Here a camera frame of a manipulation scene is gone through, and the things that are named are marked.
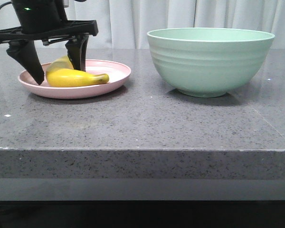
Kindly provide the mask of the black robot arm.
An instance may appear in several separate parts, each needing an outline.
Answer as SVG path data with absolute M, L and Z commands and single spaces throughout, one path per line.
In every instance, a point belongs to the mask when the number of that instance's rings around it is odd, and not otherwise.
M 7 54 L 22 65 L 37 84 L 44 71 L 35 44 L 66 41 L 67 56 L 75 70 L 85 71 L 89 36 L 98 34 L 96 20 L 68 20 L 62 0 L 12 0 L 19 27 L 0 30 L 0 44 L 7 43 Z

